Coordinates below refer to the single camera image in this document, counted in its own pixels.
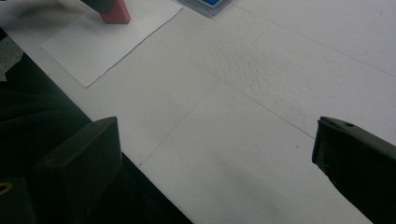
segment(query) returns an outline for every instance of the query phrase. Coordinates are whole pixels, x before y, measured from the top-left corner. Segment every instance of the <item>black object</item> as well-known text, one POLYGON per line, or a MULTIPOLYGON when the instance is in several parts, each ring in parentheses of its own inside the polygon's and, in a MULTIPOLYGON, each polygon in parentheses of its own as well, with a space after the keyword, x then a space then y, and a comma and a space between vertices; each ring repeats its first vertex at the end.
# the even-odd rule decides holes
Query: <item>black object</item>
POLYGON ((2 30, 2 29, 0 28, 0 41, 1 41, 2 39, 4 39, 6 36, 7 36, 6 32, 4 32, 4 30, 2 30))
POLYGON ((0 180, 0 223, 36 224, 29 191, 23 178, 0 180))
POLYGON ((120 167, 117 119, 109 118, 85 126, 33 170, 61 222, 84 223, 120 167))
POLYGON ((24 177, 63 141, 91 123, 23 54, 0 82, 0 178, 24 177))
POLYGON ((81 0, 81 2, 99 13, 107 14, 113 8, 116 0, 81 0))
MULTIPOLYGON (((65 141, 74 138, 74 134, 79 133, 87 124, 91 124, 91 121, 27 55, 24 54, 21 61, 15 64, 6 76, 7 82, 0 82, 0 178, 12 176, 25 178, 37 223, 62 224, 64 214, 60 213, 58 206, 64 206, 64 202, 59 201, 59 204, 54 205, 54 201, 48 196, 53 195, 54 192, 61 192, 71 182, 78 181, 78 178, 58 176, 57 179, 48 179, 41 176, 42 179, 52 183, 61 179, 71 181, 49 192, 48 183, 35 181, 40 178, 35 178, 32 166, 44 160, 47 155, 56 153, 53 150, 64 144, 69 144, 70 150, 80 150, 81 148, 73 147, 75 143, 65 141)), ((116 161, 120 160, 120 154, 118 155, 116 161)), ((106 172, 103 170, 105 167, 104 164, 99 163, 96 171, 106 172)), ((64 168, 77 172, 79 177, 83 175, 78 173, 79 169, 74 169, 76 167, 64 168)), ((84 171, 84 167, 79 168, 81 172, 84 171)), ((85 180, 89 187, 92 184, 91 177, 87 176, 85 180)), ((108 173, 104 175, 104 180, 106 184, 108 173)), ((72 195, 64 195, 64 198, 77 196, 74 191, 72 195)), ((90 202, 83 202, 80 205, 89 204, 90 202)), ((124 155, 121 168, 104 189, 100 199, 94 207, 90 205, 88 207, 88 217, 85 222, 87 224, 191 223, 124 155)), ((2 220, 9 213, 5 215, 1 211, 6 211, 3 210, 2 204, 0 204, 0 224, 8 224, 2 220)), ((13 219, 11 223, 18 223, 17 219, 13 219)))
POLYGON ((313 157, 374 223, 396 223, 396 147, 339 119, 320 118, 313 157))

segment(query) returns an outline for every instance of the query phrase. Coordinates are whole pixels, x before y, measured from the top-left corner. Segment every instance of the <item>sheet of paper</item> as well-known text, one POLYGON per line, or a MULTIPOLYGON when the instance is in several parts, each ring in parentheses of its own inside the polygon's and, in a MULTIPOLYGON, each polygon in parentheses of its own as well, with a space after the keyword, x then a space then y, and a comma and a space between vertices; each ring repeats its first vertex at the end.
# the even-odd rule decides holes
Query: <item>sheet of paper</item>
POLYGON ((105 24, 90 10, 42 47, 84 87, 170 21, 182 6, 169 0, 124 0, 129 24, 105 24))

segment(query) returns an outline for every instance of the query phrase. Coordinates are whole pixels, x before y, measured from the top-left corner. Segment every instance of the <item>table surface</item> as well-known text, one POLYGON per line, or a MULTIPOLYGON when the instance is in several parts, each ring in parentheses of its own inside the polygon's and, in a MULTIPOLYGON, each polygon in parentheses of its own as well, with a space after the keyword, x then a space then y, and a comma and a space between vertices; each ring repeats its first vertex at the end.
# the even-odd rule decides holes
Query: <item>table surface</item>
POLYGON ((0 26, 91 119, 119 118, 123 152, 193 222, 370 223, 311 153, 320 116, 396 145, 396 2, 185 7, 89 88, 40 47, 86 10, 8 0, 0 26))

